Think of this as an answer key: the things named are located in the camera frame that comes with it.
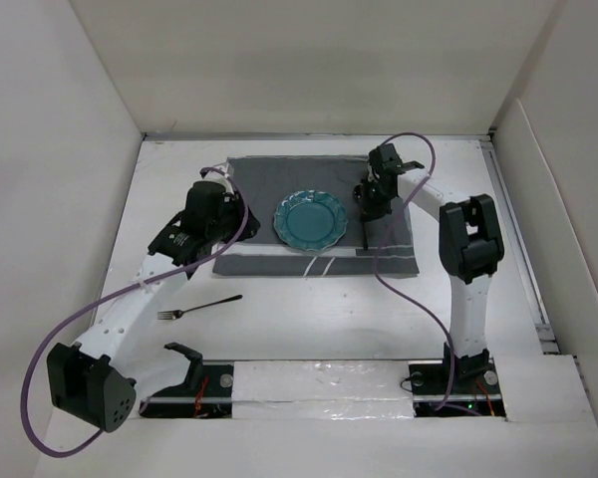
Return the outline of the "teal ceramic plate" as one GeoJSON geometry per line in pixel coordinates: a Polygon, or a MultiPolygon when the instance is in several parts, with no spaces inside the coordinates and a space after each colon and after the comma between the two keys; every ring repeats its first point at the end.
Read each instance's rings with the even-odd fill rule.
{"type": "Polygon", "coordinates": [[[283,198],[273,214],[273,229],[290,248],[320,252],[334,246],[346,233],[348,213],[334,195],[301,190],[283,198]]]}

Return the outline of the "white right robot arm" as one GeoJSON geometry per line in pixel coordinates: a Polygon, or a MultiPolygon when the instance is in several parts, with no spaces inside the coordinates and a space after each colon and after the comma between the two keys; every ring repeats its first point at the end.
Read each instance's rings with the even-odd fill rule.
{"type": "Polygon", "coordinates": [[[454,392],[465,391],[477,378],[469,359],[485,359],[487,294],[504,256],[494,200],[452,189],[416,162],[404,162],[396,148],[382,144],[369,153],[368,175],[355,187],[361,221],[392,213],[397,198],[412,200],[439,225],[439,257],[450,279],[448,356],[441,380],[454,392]]]}

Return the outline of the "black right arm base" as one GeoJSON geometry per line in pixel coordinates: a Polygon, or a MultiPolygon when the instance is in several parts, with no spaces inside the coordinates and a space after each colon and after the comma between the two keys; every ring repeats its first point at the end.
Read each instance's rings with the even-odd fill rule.
{"type": "Polygon", "coordinates": [[[416,418],[506,416],[498,374],[489,350],[457,358],[450,377],[449,347],[442,360],[408,364],[400,387],[412,395],[416,418]]]}

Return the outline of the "black spoon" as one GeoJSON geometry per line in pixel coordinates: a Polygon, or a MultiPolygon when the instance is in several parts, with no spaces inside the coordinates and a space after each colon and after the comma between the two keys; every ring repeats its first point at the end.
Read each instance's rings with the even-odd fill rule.
{"type": "Polygon", "coordinates": [[[363,250],[369,250],[369,238],[368,238],[368,222],[369,216],[365,209],[365,199],[364,199],[364,186],[362,183],[359,183],[355,186],[353,190],[353,197],[355,202],[358,204],[360,209],[360,223],[362,228],[362,239],[363,239],[363,250]]]}

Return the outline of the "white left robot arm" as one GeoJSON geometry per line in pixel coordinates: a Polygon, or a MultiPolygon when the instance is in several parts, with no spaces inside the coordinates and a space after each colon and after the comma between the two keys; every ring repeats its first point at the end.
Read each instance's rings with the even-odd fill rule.
{"type": "Polygon", "coordinates": [[[49,351],[53,405],[103,432],[117,430],[137,397],[126,362],[158,310],[217,244],[248,238],[257,227],[230,179],[210,174],[195,182],[183,209],[150,242],[131,290],[116,296],[72,345],[56,344],[49,351]]]}

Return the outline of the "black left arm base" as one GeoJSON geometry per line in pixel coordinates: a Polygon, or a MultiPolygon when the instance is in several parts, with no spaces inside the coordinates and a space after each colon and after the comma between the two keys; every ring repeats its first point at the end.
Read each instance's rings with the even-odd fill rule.
{"type": "Polygon", "coordinates": [[[183,356],[188,367],[183,380],[143,399],[142,418],[223,419],[232,416],[234,363],[206,362],[202,353],[179,343],[168,343],[168,351],[183,356]]]}

